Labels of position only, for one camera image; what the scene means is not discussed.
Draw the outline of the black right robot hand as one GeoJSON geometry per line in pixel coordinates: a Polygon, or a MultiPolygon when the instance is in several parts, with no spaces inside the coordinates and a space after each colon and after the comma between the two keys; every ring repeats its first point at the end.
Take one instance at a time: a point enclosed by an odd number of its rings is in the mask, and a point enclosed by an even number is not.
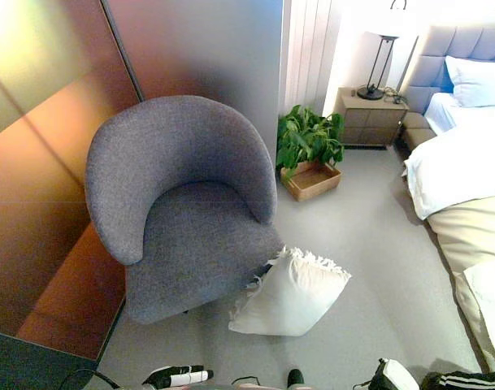
{"type": "Polygon", "coordinates": [[[370,390],[420,390],[415,378],[400,362],[391,358],[380,358],[379,362],[368,387],[370,390]]]}

